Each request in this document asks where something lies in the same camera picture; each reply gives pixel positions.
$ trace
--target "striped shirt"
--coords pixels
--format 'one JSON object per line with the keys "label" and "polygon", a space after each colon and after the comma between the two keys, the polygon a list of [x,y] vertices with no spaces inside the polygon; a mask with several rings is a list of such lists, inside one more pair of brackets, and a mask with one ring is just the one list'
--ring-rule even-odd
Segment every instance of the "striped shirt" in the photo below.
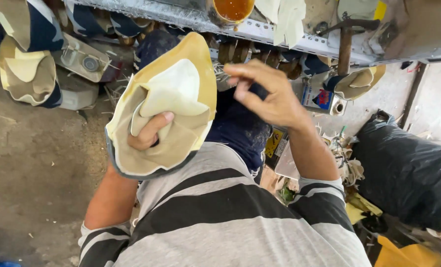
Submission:
{"label": "striped shirt", "polygon": [[205,142],[176,173],[140,185],[132,233],[129,222],[82,225],[79,266],[370,266],[341,180],[299,184],[285,207],[234,150]]}

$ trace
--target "dark blue pants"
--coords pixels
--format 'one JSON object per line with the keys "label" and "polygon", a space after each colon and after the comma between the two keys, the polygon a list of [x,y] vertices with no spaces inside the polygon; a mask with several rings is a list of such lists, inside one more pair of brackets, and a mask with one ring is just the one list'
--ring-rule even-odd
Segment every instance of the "dark blue pants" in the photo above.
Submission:
{"label": "dark blue pants", "polygon": [[[175,36],[161,30],[147,34],[136,51],[136,56],[140,58],[138,68],[144,68],[178,43]],[[261,99],[268,94],[259,84],[253,84],[250,91]],[[233,98],[234,92],[235,88],[217,92],[217,113],[206,142],[229,146],[241,156],[250,172],[257,171],[263,164],[261,152],[272,133],[272,127],[237,102]]]}

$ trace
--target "plastic bag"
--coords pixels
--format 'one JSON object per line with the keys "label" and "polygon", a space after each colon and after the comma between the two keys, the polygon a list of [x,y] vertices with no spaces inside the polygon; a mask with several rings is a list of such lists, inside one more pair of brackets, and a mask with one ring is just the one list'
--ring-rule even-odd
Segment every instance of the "plastic bag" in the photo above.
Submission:
{"label": "plastic bag", "polygon": [[379,110],[357,134],[359,192],[402,223],[441,231],[441,145],[399,128]]}

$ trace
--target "left hand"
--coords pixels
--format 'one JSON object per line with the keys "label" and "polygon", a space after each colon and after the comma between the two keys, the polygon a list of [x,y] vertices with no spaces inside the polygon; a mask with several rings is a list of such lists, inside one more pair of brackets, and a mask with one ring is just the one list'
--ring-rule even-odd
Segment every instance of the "left hand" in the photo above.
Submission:
{"label": "left hand", "polygon": [[174,113],[165,111],[154,116],[144,127],[140,130],[137,136],[128,134],[128,145],[140,151],[150,148],[157,140],[157,132],[168,125],[174,119]]}

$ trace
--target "hand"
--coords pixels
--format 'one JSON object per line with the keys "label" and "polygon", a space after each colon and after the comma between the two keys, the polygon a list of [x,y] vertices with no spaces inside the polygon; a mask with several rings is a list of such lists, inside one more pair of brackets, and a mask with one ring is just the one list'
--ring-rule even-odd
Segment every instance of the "hand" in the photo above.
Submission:
{"label": "hand", "polygon": [[[298,129],[312,124],[282,71],[253,59],[247,64],[225,65],[224,72],[231,76],[228,81],[230,85],[237,83],[234,98],[264,121]],[[270,93],[264,101],[248,91],[253,82],[259,83]]]}
{"label": "hand", "polygon": [[137,136],[128,134],[128,145],[140,151],[150,148],[150,146],[158,141],[157,132],[164,126],[168,125],[173,119],[173,112],[165,111],[159,113],[148,121]]}

